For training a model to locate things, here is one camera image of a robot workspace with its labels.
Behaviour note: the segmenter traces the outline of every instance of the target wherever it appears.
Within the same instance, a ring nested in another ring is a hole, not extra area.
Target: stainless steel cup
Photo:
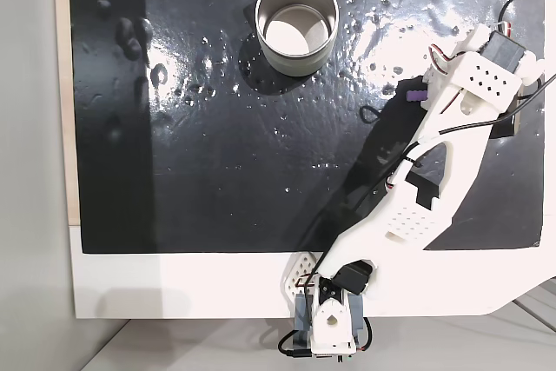
[[[306,76],[327,61],[338,33],[336,0],[258,0],[255,24],[270,65]]]

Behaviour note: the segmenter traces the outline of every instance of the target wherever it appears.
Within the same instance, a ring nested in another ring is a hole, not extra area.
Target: wet surface
[[[337,0],[330,60],[275,72],[253,36],[256,0],[71,0],[83,250],[323,250],[419,125],[431,42],[449,50],[503,0]],[[543,0],[508,11],[542,56]],[[538,243],[544,112],[492,140],[477,182],[431,249]],[[438,181],[442,150],[421,173]],[[375,200],[381,191],[370,194]]]

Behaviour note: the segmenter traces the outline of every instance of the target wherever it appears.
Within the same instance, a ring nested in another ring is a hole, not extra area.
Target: cup rim
[[[272,48],[268,43],[267,40],[264,37],[264,34],[261,31],[261,28],[259,27],[259,6],[261,4],[261,0],[257,0],[257,5],[255,6],[255,27],[257,30],[257,35],[259,35],[259,37],[262,39],[262,41],[265,43],[265,45],[271,49],[275,54],[278,54],[280,56],[284,56],[286,58],[294,58],[294,59],[301,59],[301,58],[307,58],[308,56],[313,56],[314,54],[318,54],[320,51],[322,51],[324,48],[326,48],[326,46],[330,43],[331,39],[334,37],[335,33],[338,31],[338,21],[340,19],[340,12],[339,12],[339,8],[338,8],[338,2],[336,0],[332,0],[332,2],[334,3],[334,12],[335,12],[335,20],[334,20],[334,27],[330,30],[330,35],[328,36],[328,39],[322,43],[322,45],[317,48],[316,50],[313,51],[309,51],[306,54],[302,54],[302,55],[292,55],[292,54],[287,54],[284,52],[281,52],[279,50],[276,50],[275,48]]]

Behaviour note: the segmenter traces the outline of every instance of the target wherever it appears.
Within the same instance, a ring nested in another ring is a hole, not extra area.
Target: wooden board edge
[[[79,226],[79,185],[77,179],[76,119],[73,101],[70,0],[56,0],[56,41],[68,223],[70,226]]]

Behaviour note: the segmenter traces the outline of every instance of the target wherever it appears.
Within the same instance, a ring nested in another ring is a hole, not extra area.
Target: robotic arm
[[[311,295],[292,292],[296,329],[310,333],[310,349],[291,356],[356,352],[357,330],[363,327],[360,295],[371,274],[381,273],[381,261],[393,251],[422,250],[452,224],[479,172],[493,121],[544,71],[543,60],[485,25],[458,43],[451,57],[437,52],[444,63],[437,63],[431,49],[433,66],[423,77],[428,89],[421,106],[427,114],[386,180],[387,195],[367,218],[338,236],[316,266],[310,254],[301,254],[288,277],[288,294],[293,282],[295,290],[313,290]],[[440,143],[447,157],[437,186],[411,168]],[[311,274],[303,274],[312,267]]]

